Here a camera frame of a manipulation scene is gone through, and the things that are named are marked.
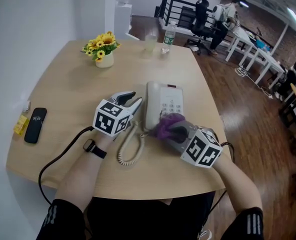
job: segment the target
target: white stripe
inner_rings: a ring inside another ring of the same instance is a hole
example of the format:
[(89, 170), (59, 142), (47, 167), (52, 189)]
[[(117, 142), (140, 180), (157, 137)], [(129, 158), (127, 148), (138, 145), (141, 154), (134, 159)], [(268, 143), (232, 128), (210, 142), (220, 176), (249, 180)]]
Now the white stripe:
[(49, 211), (49, 213), (48, 213), (49, 217), (48, 217), (48, 219), (47, 219), (46, 224), (48, 224), (48, 223), (50, 222), (50, 217), (51, 217), (52, 214), (53, 214), (53, 208), (54, 208), (54, 207), (51, 207), (51, 209), (50, 209), (50, 211)]
[(247, 234), (250, 235), (250, 214), (247, 215)]
[(257, 215), (257, 218), (258, 218), (258, 234), (260, 235), (260, 218), (259, 218), (259, 215)]
[(50, 221), (51, 224), (54, 224), (54, 223), (55, 223), (56, 213), (57, 213), (57, 205), (55, 205), (55, 206), (53, 207), (52, 220)]
[(253, 227), (253, 233), (256, 234), (256, 215), (252, 215), (252, 227)]

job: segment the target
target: shoe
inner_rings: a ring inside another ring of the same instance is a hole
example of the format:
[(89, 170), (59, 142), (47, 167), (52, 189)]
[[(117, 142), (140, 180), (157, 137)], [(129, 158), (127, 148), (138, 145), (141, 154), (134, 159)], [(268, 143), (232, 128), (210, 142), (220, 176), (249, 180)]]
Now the shoe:
[(211, 55), (214, 55), (214, 56), (218, 55), (218, 53), (215, 50), (210, 50), (210, 53)]

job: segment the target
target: person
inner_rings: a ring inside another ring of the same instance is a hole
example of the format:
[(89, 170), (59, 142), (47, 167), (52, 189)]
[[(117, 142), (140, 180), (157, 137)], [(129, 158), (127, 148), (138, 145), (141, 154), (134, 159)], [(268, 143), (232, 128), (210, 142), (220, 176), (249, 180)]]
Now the person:
[[(37, 240), (85, 240), (83, 213), (86, 208), (93, 240), (197, 239), (215, 192), (173, 198), (170, 205), (159, 200), (93, 198), (98, 171), (104, 160), (101, 157), (113, 144), (113, 138), (98, 132), (94, 140), (98, 150), (82, 154), (65, 175)], [(213, 168), (220, 175), (237, 214), (221, 239), (264, 239), (263, 205), (255, 184), (224, 154)]]
[(223, 12), (222, 12), (222, 21), (216, 21), (214, 27), (217, 28), (214, 32), (214, 37), (212, 38), (210, 44), (210, 53), (212, 55), (218, 55), (215, 51), (217, 46), (225, 39), (231, 24), (236, 25), (236, 12), (238, 7), (243, 7), (240, 4), (240, 0), (232, 0), (231, 3), (223, 5)]
[(291, 89), (290, 84), (296, 85), (296, 62), (290, 68), (290, 70), (288, 70), (286, 74), (286, 80), (280, 84), (278, 89), (275, 91), (275, 97), (283, 101), (284, 97), (287, 96), (288, 91)]

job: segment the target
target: white pot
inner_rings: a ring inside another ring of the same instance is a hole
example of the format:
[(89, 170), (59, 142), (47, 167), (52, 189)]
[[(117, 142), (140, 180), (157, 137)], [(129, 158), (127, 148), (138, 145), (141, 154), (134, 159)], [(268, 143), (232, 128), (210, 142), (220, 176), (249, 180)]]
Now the white pot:
[(108, 55), (105, 55), (101, 62), (96, 61), (96, 66), (98, 68), (109, 68), (112, 65), (114, 65), (114, 55), (113, 52), (109, 53)]

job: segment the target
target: black cable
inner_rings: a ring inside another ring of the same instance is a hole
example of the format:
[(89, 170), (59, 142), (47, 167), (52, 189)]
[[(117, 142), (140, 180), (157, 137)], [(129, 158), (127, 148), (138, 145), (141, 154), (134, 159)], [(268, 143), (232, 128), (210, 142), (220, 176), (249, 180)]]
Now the black cable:
[(88, 233), (91, 235), (91, 237), (93, 237), (93, 233), (90, 231), (90, 229), (88, 227), (85, 227), (85, 229), (88, 231)]
[[(221, 143), (220, 144), (222, 147), (224, 146), (229, 146), (231, 148), (231, 160), (233, 163), (235, 163), (235, 148), (233, 146), (233, 144), (231, 144), (230, 142), (224, 142), (224, 143)], [(219, 202), (223, 199), (224, 195), (227, 193), (227, 190), (225, 190), (223, 192), (223, 194), (219, 197), (218, 201), (213, 205), (213, 207), (210, 209), (210, 211), (208, 212), (207, 216), (206, 216), (206, 219), (204, 220), (203, 224), (202, 224), (202, 227), (205, 226), (207, 220), (208, 220), (208, 217), (209, 215), (212, 213), (212, 211), (216, 208), (216, 206), (219, 204)]]
[(49, 167), (51, 166), (53, 163), (57, 162), (60, 158), (63, 157), (64, 154), (67, 153), (67, 151), (75, 144), (75, 142), (78, 140), (78, 138), (84, 134), (85, 132), (88, 132), (88, 131), (92, 131), (94, 128), (92, 126), (89, 126), (85, 129), (83, 129), (82, 131), (80, 131), (76, 137), (73, 138), (73, 140), (69, 143), (69, 145), (64, 149), (64, 151), (58, 155), (55, 159), (51, 160), (49, 163), (47, 163), (40, 171), (39, 173), (39, 177), (38, 177), (38, 185), (39, 185), (39, 189), (44, 197), (44, 199), (48, 202), (48, 204), (52, 205), (52, 203), (48, 200), (48, 198), (46, 197), (44, 191), (43, 191), (43, 188), (42, 188), (42, 175), (44, 173), (44, 171)]

